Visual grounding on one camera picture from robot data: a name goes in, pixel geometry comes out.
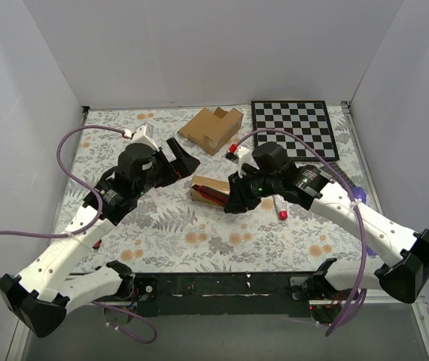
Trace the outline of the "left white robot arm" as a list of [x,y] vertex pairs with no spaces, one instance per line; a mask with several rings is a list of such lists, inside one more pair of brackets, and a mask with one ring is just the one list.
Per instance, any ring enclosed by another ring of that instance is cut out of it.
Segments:
[[0,278],[0,293],[8,308],[39,338],[51,334],[71,311],[105,296],[124,301],[135,292],[134,273],[110,261],[87,275],[70,279],[76,265],[138,205],[152,188],[167,187],[191,176],[200,162],[170,138],[175,158],[147,141],[129,144],[83,201],[65,237],[47,249],[18,275]]

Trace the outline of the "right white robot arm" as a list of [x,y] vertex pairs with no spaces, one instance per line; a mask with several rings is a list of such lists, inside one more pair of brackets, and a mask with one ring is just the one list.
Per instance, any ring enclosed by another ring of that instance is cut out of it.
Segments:
[[225,157],[238,169],[229,176],[228,214],[255,209],[261,199],[280,195],[353,235],[375,252],[360,262],[329,259],[303,285],[331,299],[352,287],[383,290],[399,302],[411,304],[429,278],[429,229],[416,232],[401,226],[363,202],[353,201],[334,177],[314,165],[296,166],[275,142],[254,150],[232,145]]

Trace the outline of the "red black utility knife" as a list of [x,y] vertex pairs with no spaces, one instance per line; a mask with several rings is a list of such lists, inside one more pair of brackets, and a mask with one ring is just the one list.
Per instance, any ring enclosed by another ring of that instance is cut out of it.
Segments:
[[204,199],[208,199],[210,202],[214,202],[217,205],[225,206],[229,200],[229,195],[222,193],[211,187],[202,185],[193,185],[193,189],[201,195]]

